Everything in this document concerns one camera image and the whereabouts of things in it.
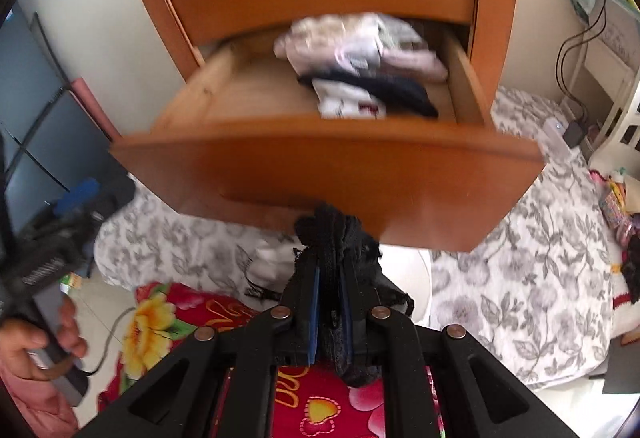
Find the pink sleeve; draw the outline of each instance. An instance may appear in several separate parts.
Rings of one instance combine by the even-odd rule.
[[[2,362],[0,378],[38,438],[69,438],[76,433],[74,410],[52,383],[18,378]]]

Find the wooden dresser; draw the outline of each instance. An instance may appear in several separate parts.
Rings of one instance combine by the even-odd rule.
[[[274,230],[320,201],[384,243],[469,251],[543,167],[489,109],[515,0],[143,0],[187,84],[113,154],[176,211]],[[438,120],[321,119],[273,41],[291,21],[376,11],[410,20],[449,68]]]

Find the metal screw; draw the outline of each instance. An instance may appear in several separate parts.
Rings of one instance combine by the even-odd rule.
[[[196,340],[200,342],[210,341],[215,334],[216,331],[211,326],[201,326],[194,333]]]
[[[291,315],[291,310],[286,306],[276,306],[271,308],[271,317],[274,319],[287,319]]]
[[[447,335],[452,339],[461,339],[466,335],[466,329],[459,324],[447,326]]]
[[[391,316],[391,310],[386,306],[376,306],[371,310],[374,319],[388,319]]]

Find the yellow heart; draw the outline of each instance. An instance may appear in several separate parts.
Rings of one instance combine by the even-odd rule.
[[[339,413],[338,405],[324,398],[312,398],[306,403],[306,408],[312,423],[322,423]]]

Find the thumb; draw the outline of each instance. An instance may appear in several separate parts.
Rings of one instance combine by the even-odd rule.
[[[46,332],[20,319],[9,319],[0,328],[0,349],[8,354],[44,348],[48,343]]]

